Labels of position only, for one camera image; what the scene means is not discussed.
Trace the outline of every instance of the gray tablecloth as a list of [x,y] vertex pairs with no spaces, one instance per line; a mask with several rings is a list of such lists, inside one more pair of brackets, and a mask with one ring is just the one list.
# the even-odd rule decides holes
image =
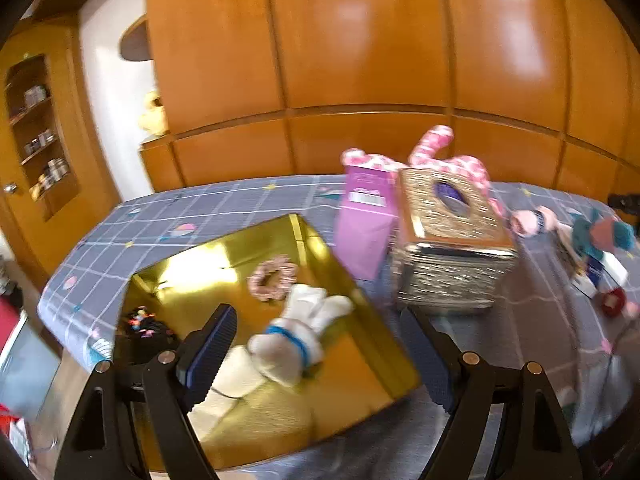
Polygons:
[[[125,202],[93,229],[60,265],[43,292],[38,312],[47,327],[88,370],[110,354],[116,320],[132,273],[188,247],[287,212],[299,212],[329,244],[344,176],[290,176],[241,180],[167,191]],[[524,184],[494,184],[509,211],[545,205],[560,221],[567,211],[588,214],[599,202]],[[179,226],[188,234],[180,234]],[[498,288],[494,307],[471,317],[435,317],[464,350],[495,365],[544,367],[565,409],[577,443],[615,416],[630,394],[640,366],[639,332],[633,326],[617,346],[604,381],[610,347],[628,320],[608,319],[570,284],[554,234],[520,240],[520,261]],[[629,271],[631,301],[640,291],[640,252],[618,257]],[[361,282],[397,333],[388,265],[375,282]],[[605,276],[603,287],[612,281]],[[492,409],[473,475],[491,455],[500,407]],[[246,468],[261,480],[279,478],[415,479],[446,423],[424,387],[341,436],[295,455]]]

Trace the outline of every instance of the blue gripper pad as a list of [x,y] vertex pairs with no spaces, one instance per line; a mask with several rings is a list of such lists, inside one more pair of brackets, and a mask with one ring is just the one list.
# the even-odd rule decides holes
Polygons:
[[402,311],[400,332],[431,400],[450,415],[458,403],[455,387],[462,373],[458,363],[460,350],[447,334],[437,332],[426,314],[415,307]]
[[185,339],[183,344],[188,348],[176,367],[176,376],[186,389],[182,404],[187,412],[207,396],[237,328],[236,311],[221,304],[201,330]]

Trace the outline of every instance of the tissue box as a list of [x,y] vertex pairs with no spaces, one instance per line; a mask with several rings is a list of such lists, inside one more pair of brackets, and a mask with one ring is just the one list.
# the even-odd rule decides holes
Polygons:
[[518,250],[486,197],[465,177],[402,170],[392,273],[399,303],[434,314],[492,306]]
[[398,218],[394,175],[348,166],[334,253],[354,278],[375,280]]

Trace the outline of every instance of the teal plush toy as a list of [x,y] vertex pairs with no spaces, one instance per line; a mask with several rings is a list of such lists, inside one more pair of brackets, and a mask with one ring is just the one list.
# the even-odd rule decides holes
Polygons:
[[634,230],[631,225],[615,217],[602,218],[596,209],[591,210],[591,219],[580,213],[570,213],[574,220],[572,245],[580,256],[591,256],[601,262],[604,251],[613,252],[615,248],[625,251],[634,245]]

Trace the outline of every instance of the pink bunny ears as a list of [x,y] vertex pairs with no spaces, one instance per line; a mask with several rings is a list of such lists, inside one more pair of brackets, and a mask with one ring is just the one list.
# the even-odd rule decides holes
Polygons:
[[[489,190],[491,189],[489,174],[479,159],[468,155],[454,156],[447,160],[433,158],[436,152],[448,146],[452,139],[453,130],[451,128],[444,124],[434,126],[422,136],[420,142],[409,155],[410,167],[428,168],[468,178],[488,198],[498,215],[503,216],[504,211],[500,203],[493,198],[489,198]],[[397,162],[388,156],[367,154],[357,148],[350,148],[342,152],[341,161],[344,166],[357,166],[388,171],[389,173],[397,173],[402,168],[408,167],[406,164]]]

